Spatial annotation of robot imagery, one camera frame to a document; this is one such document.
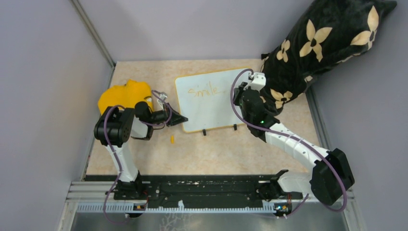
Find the white board yellow frame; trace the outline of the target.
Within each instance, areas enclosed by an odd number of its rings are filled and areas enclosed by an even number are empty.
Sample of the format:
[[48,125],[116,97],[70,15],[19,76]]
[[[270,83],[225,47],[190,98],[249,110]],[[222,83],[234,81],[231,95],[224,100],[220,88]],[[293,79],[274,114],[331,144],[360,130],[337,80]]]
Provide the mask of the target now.
[[175,79],[179,113],[186,133],[233,127],[243,122],[230,104],[230,90],[237,75],[246,67],[200,73]]

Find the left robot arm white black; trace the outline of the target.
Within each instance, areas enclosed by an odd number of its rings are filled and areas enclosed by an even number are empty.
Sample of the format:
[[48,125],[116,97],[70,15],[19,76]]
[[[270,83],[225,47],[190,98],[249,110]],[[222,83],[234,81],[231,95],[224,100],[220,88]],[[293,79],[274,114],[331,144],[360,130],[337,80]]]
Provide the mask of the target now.
[[155,127],[171,127],[188,120],[167,103],[160,111],[153,111],[144,101],[133,108],[108,106],[95,125],[94,137],[106,147],[114,161],[118,172],[117,190],[125,191],[132,199],[139,199],[144,193],[140,171],[130,153],[129,139],[148,141]]

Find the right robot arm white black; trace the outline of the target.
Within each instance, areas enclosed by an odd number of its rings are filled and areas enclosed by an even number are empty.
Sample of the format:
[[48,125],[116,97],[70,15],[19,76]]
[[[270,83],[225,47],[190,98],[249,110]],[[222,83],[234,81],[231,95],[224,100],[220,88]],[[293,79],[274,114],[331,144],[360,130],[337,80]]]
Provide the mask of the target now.
[[271,185],[273,196],[284,198],[288,193],[304,193],[327,207],[340,198],[347,203],[347,190],[354,185],[355,179],[342,150],[316,146],[291,132],[267,113],[259,89],[252,83],[232,86],[229,94],[233,112],[253,136],[280,148],[308,170],[307,173],[282,173]]

